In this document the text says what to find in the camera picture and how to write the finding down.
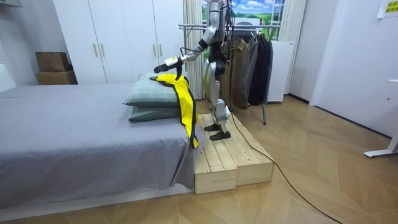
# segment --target yellow towel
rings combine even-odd
[[[165,73],[156,77],[156,81],[174,89],[180,107],[180,121],[187,130],[191,145],[196,148],[199,145],[195,136],[195,124],[198,121],[196,102],[189,89],[187,78],[181,76],[176,80],[176,77],[176,74]]]

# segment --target clothes rack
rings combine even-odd
[[[206,24],[179,24],[178,28],[183,30],[184,34],[184,47],[187,47],[187,37],[191,33],[192,30],[206,30]],[[273,33],[274,29],[280,29],[280,25],[233,25],[235,31],[247,31],[247,32],[258,32],[257,28],[266,28],[270,29],[271,33]],[[266,99],[262,102],[262,123],[263,125],[267,124],[266,121]]]

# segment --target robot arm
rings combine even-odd
[[[166,72],[170,69],[176,68],[178,80],[181,76],[182,65],[184,63],[195,61],[199,55],[214,41],[222,42],[224,39],[224,27],[221,27],[220,29],[220,26],[224,26],[225,24],[225,10],[223,10],[224,5],[225,0],[208,0],[208,27],[206,28],[205,34],[203,34],[202,39],[199,41],[195,49],[181,57],[172,57],[166,59],[163,65],[155,67],[154,72]]]

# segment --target hanging clothes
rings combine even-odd
[[[165,73],[157,77],[151,77],[150,79],[174,89],[180,111],[180,122],[187,130],[192,147],[196,148],[199,145],[198,139],[195,136],[195,125],[198,121],[196,101],[189,89],[188,79],[185,76],[181,76],[176,80],[176,77],[176,74]]]
[[[244,95],[246,104],[248,103],[249,91],[251,86],[251,80],[253,78],[254,67],[256,66],[257,54],[258,54],[258,41],[251,39],[246,49],[246,55],[242,64],[242,86],[241,92]]]
[[[269,65],[268,65],[268,76],[266,83],[266,93],[264,95],[264,103],[268,103],[269,85],[271,83],[271,74],[272,74],[272,62],[274,60],[274,48],[272,47],[272,42],[266,39],[266,43],[268,45]]]
[[[225,65],[224,74],[220,78],[220,98],[228,105],[228,107],[234,112],[238,112],[240,109],[245,109],[247,105],[247,100],[242,94],[241,86],[243,83],[243,63],[245,61],[245,56],[247,55],[248,45],[244,40],[238,42],[234,51],[233,58],[233,70],[231,77],[231,99],[229,98],[229,73],[231,71],[231,64]]]
[[[257,60],[248,97],[251,105],[259,105],[267,101],[271,80],[272,43],[268,42],[262,34],[257,35],[257,41],[259,42]]]

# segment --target landscape picture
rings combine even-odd
[[[237,0],[232,2],[235,18],[262,19],[263,24],[271,23],[272,7],[274,0]],[[202,19],[206,19],[207,0],[202,0]],[[278,20],[279,7],[275,9],[274,20]]]

